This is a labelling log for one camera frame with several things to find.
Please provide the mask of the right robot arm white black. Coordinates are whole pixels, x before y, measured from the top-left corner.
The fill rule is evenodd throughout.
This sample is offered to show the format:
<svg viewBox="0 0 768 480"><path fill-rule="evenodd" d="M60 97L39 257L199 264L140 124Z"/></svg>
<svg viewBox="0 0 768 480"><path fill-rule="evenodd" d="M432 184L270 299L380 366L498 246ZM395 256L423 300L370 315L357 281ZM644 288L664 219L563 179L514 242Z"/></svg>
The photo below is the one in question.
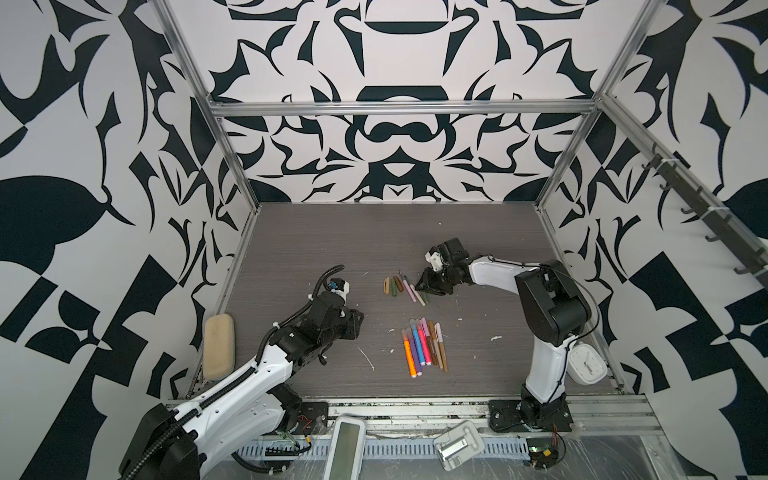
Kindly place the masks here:
<svg viewBox="0 0 768 480"><path fill-rule="evenodd" d="M534 349L523 392L540 405L565 392L568 354L592 318L592 310L577 282L558 260L541 263L470 255L453 238L425 253L428 266L416 289L430 295L454 293L458 285L492 287L519 297Z"/></svg>

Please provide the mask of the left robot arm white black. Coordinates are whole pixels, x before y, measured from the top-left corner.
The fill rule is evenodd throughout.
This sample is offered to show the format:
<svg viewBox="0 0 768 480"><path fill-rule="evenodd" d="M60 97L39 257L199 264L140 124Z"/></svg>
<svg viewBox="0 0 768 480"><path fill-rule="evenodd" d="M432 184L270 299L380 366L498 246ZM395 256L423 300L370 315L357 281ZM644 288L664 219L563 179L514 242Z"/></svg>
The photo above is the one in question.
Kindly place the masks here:
<svg viewBox="0 0 768 480"><path fill-rule="evenodd" d="M118 467L120 478L202 479L251 439L292 429L301 399L288 380L335 341L357 339L363 320L345 293L314 294L273 324L245 365L191 400L152 407Z"/></svg>

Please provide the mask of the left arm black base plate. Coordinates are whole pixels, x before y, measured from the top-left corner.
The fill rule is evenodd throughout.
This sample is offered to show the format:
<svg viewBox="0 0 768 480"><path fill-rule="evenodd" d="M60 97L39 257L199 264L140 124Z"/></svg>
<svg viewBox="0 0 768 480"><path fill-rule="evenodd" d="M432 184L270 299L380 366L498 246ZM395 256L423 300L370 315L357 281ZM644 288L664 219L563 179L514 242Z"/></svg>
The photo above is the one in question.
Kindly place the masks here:
<svg viewBox="0 0 768 480"><path fill-rule="evenodd" d="M294 435L311 436L324 433L329 419L329 403L321 401L302 402L284 408L284 415L277 431Z"/></svg>

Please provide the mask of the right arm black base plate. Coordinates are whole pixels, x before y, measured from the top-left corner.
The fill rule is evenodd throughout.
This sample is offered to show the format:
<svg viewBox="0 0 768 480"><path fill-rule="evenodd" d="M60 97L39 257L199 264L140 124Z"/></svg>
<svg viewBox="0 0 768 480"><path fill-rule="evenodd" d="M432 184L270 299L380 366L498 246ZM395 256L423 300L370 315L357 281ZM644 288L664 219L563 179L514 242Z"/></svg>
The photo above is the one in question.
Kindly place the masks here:
<svg viewBox="0 0 768 480"><path fill-rule="evenodd" d="M496 433L571 432L573 418L567 395L542 404L534 397L488 402L490 429Z"/></svg>

